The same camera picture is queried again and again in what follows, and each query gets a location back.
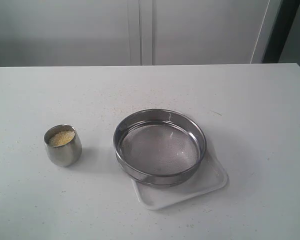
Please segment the stainless steel cup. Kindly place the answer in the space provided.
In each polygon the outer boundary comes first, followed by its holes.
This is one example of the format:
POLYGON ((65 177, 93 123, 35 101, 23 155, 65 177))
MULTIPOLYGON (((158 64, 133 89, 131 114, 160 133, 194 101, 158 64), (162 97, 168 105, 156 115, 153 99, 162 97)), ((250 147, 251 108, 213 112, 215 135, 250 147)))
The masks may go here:
POLYGON ((77 162, 82 154, 82 144, 75 128, 68 124, 60 124, 50 128, 44 135, 45 149, 48 158, 59 167, 68 167, 77 162), (75 133, 73 139, 65 145, 53 147, 49 140, 55 134, 62 131, 72 131, 75 133))

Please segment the yellow and white grain mixture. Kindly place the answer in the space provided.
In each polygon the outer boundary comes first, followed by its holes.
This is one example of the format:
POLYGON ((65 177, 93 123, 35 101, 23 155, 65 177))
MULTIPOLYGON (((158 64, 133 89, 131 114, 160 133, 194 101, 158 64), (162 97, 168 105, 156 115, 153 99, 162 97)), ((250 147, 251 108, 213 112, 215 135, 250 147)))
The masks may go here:
POLYGON ((69 143, 75 136, 73 131, 61 131, 50 138, 49 144, 52 147, 60 147, 69 143))

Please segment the white plastic tray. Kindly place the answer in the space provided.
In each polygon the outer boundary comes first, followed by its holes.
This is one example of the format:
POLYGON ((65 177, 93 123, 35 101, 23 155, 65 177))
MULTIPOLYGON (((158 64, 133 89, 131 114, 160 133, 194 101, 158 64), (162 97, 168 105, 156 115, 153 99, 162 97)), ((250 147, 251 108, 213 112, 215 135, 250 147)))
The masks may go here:
POLYGON ((148 210, 157 211, 219 190, 226 186, 228 180, 226 170, 208 150, 197 172, 182 184, 152 187, 135 180, 131 182, 139 203, 148 210))

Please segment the round steel mesh sieve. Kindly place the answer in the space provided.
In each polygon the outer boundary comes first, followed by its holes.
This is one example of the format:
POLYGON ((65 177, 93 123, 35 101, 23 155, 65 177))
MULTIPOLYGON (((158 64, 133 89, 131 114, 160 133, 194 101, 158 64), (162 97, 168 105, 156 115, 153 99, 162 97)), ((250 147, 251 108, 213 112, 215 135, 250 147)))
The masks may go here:
POLYGON ((168 109, 144 109, 124 118, 113 134, 116 159, 133 180, 154 187, 176 186, 199 169, 207 151, 196 122, 168 109))

